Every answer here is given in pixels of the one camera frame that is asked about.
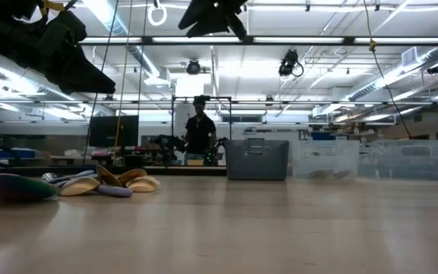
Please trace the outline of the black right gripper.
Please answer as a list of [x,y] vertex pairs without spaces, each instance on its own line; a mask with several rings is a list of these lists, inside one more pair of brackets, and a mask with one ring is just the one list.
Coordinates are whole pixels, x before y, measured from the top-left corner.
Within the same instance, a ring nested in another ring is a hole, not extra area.
[[213,33],[232,31],[238,40],[244,40],[246,28],[239,18],[247,0],[191,0],[178,24],[183,30],[192,27],[187,37],[202,37]]

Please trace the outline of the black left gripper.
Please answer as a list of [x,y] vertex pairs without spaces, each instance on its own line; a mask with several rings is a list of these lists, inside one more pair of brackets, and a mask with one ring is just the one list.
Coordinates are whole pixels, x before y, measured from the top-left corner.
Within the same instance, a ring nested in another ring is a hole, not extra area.
[[46,24],[0,13],[0,55],[45,75],[66,94],[113,94],[116,83],[78,45],[86,37],[85,25],[71,11],[59,12]]

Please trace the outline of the purple-handled silver spoon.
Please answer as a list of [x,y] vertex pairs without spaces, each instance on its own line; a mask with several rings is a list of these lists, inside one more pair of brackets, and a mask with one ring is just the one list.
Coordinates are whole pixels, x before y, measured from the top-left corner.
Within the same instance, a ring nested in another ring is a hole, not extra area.
[[127,188],[110,186],[105,183],[102,183],[101,180],[98,178],[97,173],[95,173],[92,170],[86,170],[78,174],[67,175],[67,176],[58,176],[57,174],[53,174],[53,173],[45,173],[44,175],[42,175],[42,180],[61,189],[65,183],[67,183],[70,180],[77,179],[79,177],[93,177],[94,179],[100,181],[100,185],[96,189],[91,190],[88,193],[95,192],[98,194],[103,194],[105,196],[114,196],[119,198],[129,198],[133,194],[133,192]]

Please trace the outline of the overhead light bar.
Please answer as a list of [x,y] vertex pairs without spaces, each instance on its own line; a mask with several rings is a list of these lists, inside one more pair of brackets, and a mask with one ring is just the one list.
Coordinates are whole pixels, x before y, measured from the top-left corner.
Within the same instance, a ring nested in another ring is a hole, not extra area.
[[171,46],[171,45],[219,45],[219,46],[368,46],[371,41],[378,46],[438,46],[438,37],[88,37],[80,42],[83,46]]

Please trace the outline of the black monitor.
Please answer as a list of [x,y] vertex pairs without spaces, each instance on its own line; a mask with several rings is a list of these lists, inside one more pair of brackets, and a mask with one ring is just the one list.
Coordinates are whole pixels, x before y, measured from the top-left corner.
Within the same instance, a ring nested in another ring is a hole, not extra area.
[[138,116],[95,116],[90,120],[89,146],[98,148],[138,145]]

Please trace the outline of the blue storage bin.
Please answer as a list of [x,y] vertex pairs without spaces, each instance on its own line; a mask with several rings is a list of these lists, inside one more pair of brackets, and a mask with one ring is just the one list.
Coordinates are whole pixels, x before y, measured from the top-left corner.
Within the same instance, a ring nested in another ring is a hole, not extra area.
[[12,148],[10,152],[0,149],[0,158],[14,158],[15,156],[18,156],[19,158],[29,159],[35,158],[36,154],[36,150],[28,148]]

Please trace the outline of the person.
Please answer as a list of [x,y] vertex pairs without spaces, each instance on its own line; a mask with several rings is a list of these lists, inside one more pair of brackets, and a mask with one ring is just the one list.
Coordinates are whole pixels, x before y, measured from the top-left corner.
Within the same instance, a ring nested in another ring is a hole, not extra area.
[[214,147],[217,142],[217,130],[214,121],[205,112],[208,96],[200,95],[194,98],[193,107],[195,115],[186,123],[186,153],[185,165],[190,161],[204,159],[204,156]]

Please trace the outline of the grey plastic bin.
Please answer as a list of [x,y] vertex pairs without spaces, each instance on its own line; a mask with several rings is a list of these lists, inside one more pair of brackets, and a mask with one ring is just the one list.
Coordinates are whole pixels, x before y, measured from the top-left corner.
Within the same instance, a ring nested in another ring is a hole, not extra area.
[[225,142],[228,180],[285,180],[290,143],[245,139]]

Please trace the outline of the blue box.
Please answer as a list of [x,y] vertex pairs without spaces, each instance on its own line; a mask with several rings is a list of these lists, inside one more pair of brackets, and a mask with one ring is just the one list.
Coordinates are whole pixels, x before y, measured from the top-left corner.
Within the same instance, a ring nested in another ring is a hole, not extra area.
[[309,136],[314,141],[336,140],[336,136],[330,132],[311,132]]

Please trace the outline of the clear plastic bin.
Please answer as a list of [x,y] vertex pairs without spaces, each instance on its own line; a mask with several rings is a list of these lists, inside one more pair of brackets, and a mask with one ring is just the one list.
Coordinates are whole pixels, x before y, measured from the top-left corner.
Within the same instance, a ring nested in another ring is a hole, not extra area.
[[360,143],[349,140],[291,142],[293,176],[309,180],[357,177]]
[[360,148],[358,176],[438,183],[438,140],[376,140]]

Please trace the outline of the black aluminium table frame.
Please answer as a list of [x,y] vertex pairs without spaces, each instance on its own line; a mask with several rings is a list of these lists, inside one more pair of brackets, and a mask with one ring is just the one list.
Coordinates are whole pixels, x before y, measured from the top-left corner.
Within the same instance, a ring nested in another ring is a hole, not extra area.
[[[17,174],[27,177],[38,177],[44,173],[70,175],[86,170],[94,170],[95,165],[51,165],[36,167],[0,167],[0,174]],[[149,166],[144,167],[150,175],[177,176],[223,176],[227,175],[225,167],[186,167],[186,166]]]

